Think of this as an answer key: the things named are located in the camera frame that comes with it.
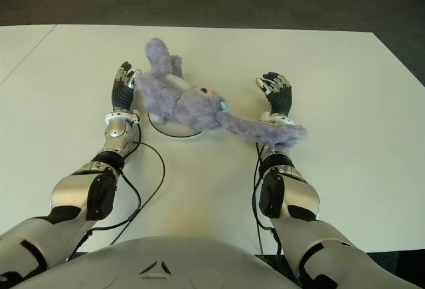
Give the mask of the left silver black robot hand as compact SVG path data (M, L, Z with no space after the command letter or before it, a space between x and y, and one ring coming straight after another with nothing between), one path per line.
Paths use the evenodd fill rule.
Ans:
M125 61L118 68L112 87L112 108L114 112L131 110L137 79L142 75L140 69L132 70L131 64Z

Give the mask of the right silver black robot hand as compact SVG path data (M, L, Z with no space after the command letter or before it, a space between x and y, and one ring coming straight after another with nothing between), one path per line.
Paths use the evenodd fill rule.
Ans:
M256 85L268 100L272 114L289 116L292 108L292 86L285 76L268 72L256 78Z

